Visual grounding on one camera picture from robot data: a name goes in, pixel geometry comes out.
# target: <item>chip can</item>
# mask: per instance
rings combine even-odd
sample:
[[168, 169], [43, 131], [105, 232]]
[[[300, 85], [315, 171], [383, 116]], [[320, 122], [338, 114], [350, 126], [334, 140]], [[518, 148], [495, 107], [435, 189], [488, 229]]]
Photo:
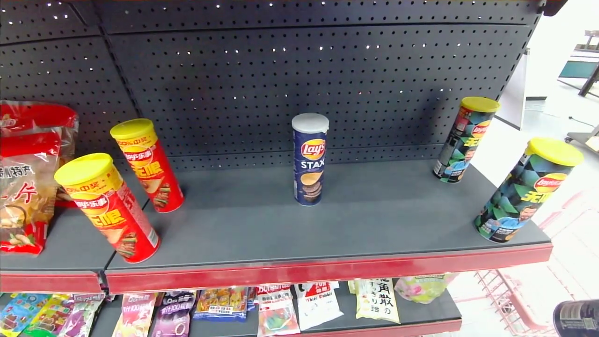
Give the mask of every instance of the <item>chip can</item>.
[[303, 206], [314, 206], [322, 198], [326, 132], [329, 120], [317, 113], [303, 113], [291, 120], [294, 129], [294, 191]]
[[183, 204], [183, 192], [152, 121], [138, 118], [122, 122], [110, 130], [110, 135], [123, 151], [156, 211], [168, 213], [179, 208]]
[[599, 337], [599, 300], [566, 301], [553, 310], [560, 337]]
[[56, 171], [54, 178], [127, 262], [152, 256], [160, 238], [108, 154], [89, 154]]
[[583, 160], [574, 146], [535, 137], [474, 220], [479, 233], [497, 243], [508, 242]]
[[470, 165], [499, 103], [485, 97], [465, 97], [433, 173], [442, 182], [457, 183]]

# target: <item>snack bag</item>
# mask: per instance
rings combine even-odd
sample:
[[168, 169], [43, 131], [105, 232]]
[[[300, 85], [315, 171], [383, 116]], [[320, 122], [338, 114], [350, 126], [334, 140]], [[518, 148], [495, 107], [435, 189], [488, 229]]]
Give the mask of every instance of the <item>snack bag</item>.
[[449, 283], [458, 276], [456, 273], [401, 277], [395, 284], [395, 291], [416, 303], [429, 304], [441, 296]]
[[124, 294], [122, 314], [112, 337], [147, 337], [152, 324], [156, 293]]
[[289, 285], [260, 285], [256, 288], [258, 337], [300, 333]]
[[74, 306], [67, 294], [54, 294], [23, 331], [31, 337], [56, 337]]
[[58, 337], [88, 337], [104, 297], [104, 294], [73, 295], [71, 314]]
[[[55, 128], [60, 135], [60, 167], [75, 157], [79, 130], [77, 113], [58, 104], [0, 101], [0, 131], [3, 137], [44, 133]], [[56, 193], [56, 205], [77, 207], [61, 186]]]
[[305, 331], [311, 327], [332, 321], [343, 315], [333, 282], [300, 283], [295, 285], [298, 296], [299, 329]]
[[162, 296], [152, 337], [189, 335], [189, 313], [196, 291], [170, 291]]
[[356, 280], [356, 318], [400, 323], [390, 278]]
[[0, 251], [39, 254], [54, 215], [57, 133], [2, 137]]
[[193, 319], [245, 322], [246, 311], [247, 288], [206, 289], [199, 296]]
[[47, 294], [12, 294], [0, 313], [0, 336], [17, 337], [46, 304]]

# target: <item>yellow lid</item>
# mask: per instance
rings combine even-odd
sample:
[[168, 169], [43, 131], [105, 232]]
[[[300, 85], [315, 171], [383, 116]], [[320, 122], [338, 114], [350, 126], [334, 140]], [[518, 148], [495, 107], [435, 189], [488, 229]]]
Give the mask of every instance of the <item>yellow lid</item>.
[[131, 139], [143, 136], [154, 130], [154, 124], [146, 118], [136, 118], [122, 122], [110, 129], [110, 135], [114, 139]]
[[64, 164], [56, 171], [54, 179], [62, 186], [73, 186], [108, 173], [112, 166], [109, 154], [89, 154]]
[[464, 97], [462, 98], [462, 105], [466, 109], [485, 113], [497, 112], [500, 106], [498, 101], [485, 97]]
[[535, 137], [528, 141], [528, 148], [548, 161], [564, 165], [576, 166], [584, 157], [574, 146], [549, 137]]

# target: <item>label on can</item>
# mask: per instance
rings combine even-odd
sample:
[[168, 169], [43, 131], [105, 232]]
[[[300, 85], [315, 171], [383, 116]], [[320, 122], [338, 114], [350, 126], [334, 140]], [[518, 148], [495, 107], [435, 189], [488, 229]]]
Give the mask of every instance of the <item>label on can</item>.
[[183, 204], [183, 192], [154, 131], [116, 142], [157, 212], [171, 212]]
[[312, 206], [322, 196], [326, 133], [306, 134], [294, 130], [295, 199]]
[[561, 337], [599, 336], [599, 300], [560, 303], [553, 322]]
[[449, 131], [433, 173], [443, 182], [459, 182], [470, 165], [493, 113], [472, 111], [461, 106]]
[[160, 238], [114, 166], [93, 180], [64, 187], [125, 261], [141, 262], [156, 252]]
[[474, 220], [479, 233], [493, 242], [509, 241], [571, 170], [570, 166], [525, 153]]

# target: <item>white lid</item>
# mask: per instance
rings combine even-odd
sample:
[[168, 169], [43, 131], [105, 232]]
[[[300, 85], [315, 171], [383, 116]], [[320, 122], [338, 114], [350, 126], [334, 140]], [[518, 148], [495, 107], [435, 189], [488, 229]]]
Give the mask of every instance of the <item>white lid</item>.
[[301, 133], [326, 133], [329, 119], [318, 113], [302, 113], [291, 120], [291, 127]]

